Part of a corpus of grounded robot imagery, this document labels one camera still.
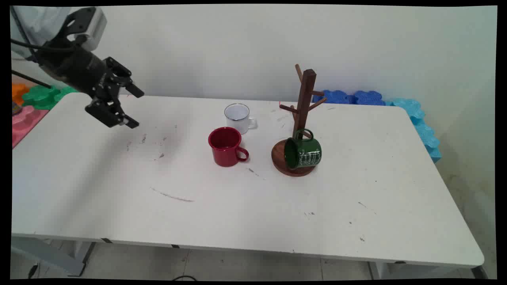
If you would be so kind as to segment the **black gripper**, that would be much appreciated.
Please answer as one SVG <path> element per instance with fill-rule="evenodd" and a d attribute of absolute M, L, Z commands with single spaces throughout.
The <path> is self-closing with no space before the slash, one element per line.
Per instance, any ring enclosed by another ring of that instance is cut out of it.
<path fill-rule="evenodd" d="M 136 128 L 139 122 L 125 114 L 119 101 L 119 88 L 136 98 L 145 93 L 132 79 L 132 72 L 112 57 L 100 59 L 75 42 L 47 42 L 36 49 L 41 68 L 54 79 L 91 97 L 85 111 L 111 128 L 126 125 Z"/>

